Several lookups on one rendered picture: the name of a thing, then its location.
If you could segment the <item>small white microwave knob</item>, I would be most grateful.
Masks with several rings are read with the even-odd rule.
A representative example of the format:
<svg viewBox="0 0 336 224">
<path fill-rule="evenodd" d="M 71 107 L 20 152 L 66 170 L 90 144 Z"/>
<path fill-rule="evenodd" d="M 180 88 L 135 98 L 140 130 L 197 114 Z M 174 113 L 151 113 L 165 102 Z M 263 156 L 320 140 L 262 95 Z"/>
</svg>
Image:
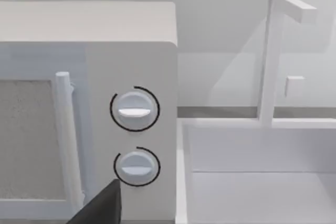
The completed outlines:
<svg viewBox="0 0 336 224">
<path fill-rule="evenodd" d="M 133 185 L 142 185 L 153 178 L 156 164 L 149 154 L 134 151 L 120 158 L 117 171 L 125 182 Z"/>
</svg>

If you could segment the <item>large white microwave knob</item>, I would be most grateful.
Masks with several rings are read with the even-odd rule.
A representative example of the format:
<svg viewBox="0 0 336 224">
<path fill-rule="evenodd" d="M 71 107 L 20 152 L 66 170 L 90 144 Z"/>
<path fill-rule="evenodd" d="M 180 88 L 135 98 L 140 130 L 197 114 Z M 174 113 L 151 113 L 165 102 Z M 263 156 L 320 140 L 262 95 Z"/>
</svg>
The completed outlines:
<svg viewBox="0 0 336 224">
<path fill-rule="evenodd" d="M 118 122 L 130 130 L 140 130 L 147 127 L 151 123 L 153 112 L 152 100 L 140 91 L 122 94 L 113 104 L 113 114 Z"/>
</svg>

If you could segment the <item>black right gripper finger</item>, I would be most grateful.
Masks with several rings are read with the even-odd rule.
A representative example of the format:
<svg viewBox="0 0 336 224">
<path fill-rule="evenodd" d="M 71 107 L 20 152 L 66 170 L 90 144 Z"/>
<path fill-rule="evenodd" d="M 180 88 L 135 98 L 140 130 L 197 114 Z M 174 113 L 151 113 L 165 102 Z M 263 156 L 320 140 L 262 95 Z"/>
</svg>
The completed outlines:
<svg viewBox="0 0 336 224">
<path fill-rule="evenodd" d="M 121 224 L 121 183 L 114 179 L 66 224 Z"/>
</svg>

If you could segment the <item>tall white tap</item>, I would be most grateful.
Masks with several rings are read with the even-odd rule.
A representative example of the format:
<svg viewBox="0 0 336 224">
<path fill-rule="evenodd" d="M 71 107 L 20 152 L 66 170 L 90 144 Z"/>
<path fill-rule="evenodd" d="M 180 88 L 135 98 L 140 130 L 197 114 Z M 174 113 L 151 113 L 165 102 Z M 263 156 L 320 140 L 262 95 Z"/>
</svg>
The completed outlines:
<svg viewBox="0 0 336 224">
<path fill-rule="evenodd" d="M 271 127 L 274 118 L 276 82 L 285 16 L 299 24 L 314 24 L 318 9 L 302 0 L 268 0 L 261 86 L 257 116 L 262 127 Z"/>
</svg>

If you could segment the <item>pale microwave oven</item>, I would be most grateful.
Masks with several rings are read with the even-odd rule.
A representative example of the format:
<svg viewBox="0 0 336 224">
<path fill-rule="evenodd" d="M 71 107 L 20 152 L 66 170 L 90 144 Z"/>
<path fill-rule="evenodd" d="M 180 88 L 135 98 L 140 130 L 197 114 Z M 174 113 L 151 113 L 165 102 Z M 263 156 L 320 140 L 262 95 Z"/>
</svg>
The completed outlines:
<svg viewBox="0 0 336 224">
<path fill-rule="evenodd" d="M 175 5 L 130 1 L 0 1 L 0 44 L 3 43 L 62 44 L 83 49 L 89 112 L 88 140 L 83 145 L 82 157 L 86 173 L 85 205 L 114 179 L 119 179 L 121 224 L 174 224 Z M 148 95 L 154 105 L 151 123 L 140 130 L 122 126 L 113 114 L 117 97 L 130 91 Z M 155 174 L 146 184 L 129 184 L 118 174 L 120 158 L 134 151 L 149 154 L 156 164 Z M 62 224 L 71 218 L 0 220 L 0 224 Z"/>
</svg>

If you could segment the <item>white sink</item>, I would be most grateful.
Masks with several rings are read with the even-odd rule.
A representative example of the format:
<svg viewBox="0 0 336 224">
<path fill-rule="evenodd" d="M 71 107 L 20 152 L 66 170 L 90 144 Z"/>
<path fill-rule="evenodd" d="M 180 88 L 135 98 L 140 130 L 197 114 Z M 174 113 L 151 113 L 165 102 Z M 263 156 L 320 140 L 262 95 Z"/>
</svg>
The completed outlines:
<svg viewBox="0 0 336 224">
<path fill-rule="evenodd" d="M 336 224 L 336 120 L 178 119 L 180 224 Z"/>
</svg>

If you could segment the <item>microwave oven door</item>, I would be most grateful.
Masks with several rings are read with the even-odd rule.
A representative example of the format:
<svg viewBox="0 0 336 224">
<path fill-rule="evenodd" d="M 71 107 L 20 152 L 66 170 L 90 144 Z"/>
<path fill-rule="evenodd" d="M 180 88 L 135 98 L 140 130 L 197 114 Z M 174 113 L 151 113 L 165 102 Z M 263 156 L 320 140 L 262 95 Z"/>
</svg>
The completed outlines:
<svg viewBox="0 0 336 224">
<path fill-rule="evenodd" d="M 56 73 L 68 72 L 83 205 L 83 145 L 88 140 L 88 88 L 83 49 L 68 45 L 0 44 L 0 220 L 66 220 L 75 213 L 62 164 Z"/>
</svg>

